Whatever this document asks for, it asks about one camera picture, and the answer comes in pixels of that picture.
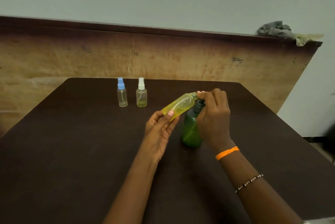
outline gray cloth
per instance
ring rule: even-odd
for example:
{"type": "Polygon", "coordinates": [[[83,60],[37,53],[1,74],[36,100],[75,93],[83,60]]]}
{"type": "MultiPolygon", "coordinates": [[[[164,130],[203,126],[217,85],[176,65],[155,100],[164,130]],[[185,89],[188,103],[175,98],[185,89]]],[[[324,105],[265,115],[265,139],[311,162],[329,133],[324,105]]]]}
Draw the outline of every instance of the gray cloth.
{"type": "Polygon", "coordinates": [[[258,28],[257,35],[290,39],[295,38],[291,28],[287,24],[283,25],[283,21],[274,21],[262,25],[258,28]]]}

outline orange bracelet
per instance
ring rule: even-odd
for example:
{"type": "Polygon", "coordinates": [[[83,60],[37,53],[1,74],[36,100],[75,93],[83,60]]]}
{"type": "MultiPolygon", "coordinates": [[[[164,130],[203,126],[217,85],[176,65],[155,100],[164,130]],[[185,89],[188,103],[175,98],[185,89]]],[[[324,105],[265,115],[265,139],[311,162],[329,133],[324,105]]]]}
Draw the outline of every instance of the orange bracelet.
{"type": "Polygon", "coordinates": [[[223,158],[224,156],[232,153],[233,151],[239,151],[239,149],[237,148],[237,146],[234,146],[232,149],[228,149],[228,150],[225,150],[223,151],[222,153],[219,153],[218,155],[215,156],[215,158],[217,160],[220,160],[221,158],[223,158]]]}

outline blue spray nozzle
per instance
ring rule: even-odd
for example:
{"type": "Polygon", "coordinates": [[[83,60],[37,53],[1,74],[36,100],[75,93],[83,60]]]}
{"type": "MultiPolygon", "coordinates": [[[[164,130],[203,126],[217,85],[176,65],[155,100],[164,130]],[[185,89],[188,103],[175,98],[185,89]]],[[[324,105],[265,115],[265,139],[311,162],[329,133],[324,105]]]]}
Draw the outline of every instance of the blue spray nozzle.
{"type": "Polygon", "coordinates": [[[123,90],[125,88],[125,84],[123,82],[123,78],[122,77],[119,77],[118,78],[118,89],[119,90],[123,90]]]}

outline plastic bottle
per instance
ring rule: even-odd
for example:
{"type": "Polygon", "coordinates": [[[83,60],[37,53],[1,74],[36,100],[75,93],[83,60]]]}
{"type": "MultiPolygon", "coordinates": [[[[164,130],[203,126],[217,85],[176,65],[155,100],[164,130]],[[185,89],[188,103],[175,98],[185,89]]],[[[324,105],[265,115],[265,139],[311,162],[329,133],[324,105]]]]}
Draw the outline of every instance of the plastic bottle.
{"type": "Polygon", "coordinates": [[[162,109],[163,114],[165,115],[170,110],[174,110],[171,120],[175,119],[177,116],[181,115],[183,112],[189,110],[194,106],[195,100],[198,99],[197,94],[194,93],[185,93],[180,96],[171,104],[167,105],[162,109]]]}
{"type": "Polygon", "coordinates": [[[182,142],[187,146],[198,147],[201,145],[202,138],[199,135],[196,121],[204,106],[204,100],[197,100],[194,108],[190,109],[185,116],[182,142]]]}
{"type": "Polygon", "coordinates": [[[126,107],[128,105],[127,101],[127,91],[125,88],[125,84],[123,83],[123,78],[118,78],[118,100],[120,107],[126,107]]]}
{"type": "Polygon", "coordinates": [[[138,89],[136,90],[136,104],[140,108],[146,107],[148,104],[148,93],[144,87],[144,78],[138,78],[138,89]]]}

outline person's right hand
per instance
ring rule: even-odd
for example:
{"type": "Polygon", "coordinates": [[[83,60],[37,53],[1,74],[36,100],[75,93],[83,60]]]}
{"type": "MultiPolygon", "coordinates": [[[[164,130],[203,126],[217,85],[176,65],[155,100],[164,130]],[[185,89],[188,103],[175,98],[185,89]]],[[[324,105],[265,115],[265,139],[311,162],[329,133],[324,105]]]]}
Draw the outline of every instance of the person's right hand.
{"type": "Polygon", "coordinates": [[[227,94],[216,88],[213,91],[197,91],[199,99],[205,100],[205,107],[197,118],[200,136],[219,154],[235,146],[229,135],[229,116],[227,94]]]}

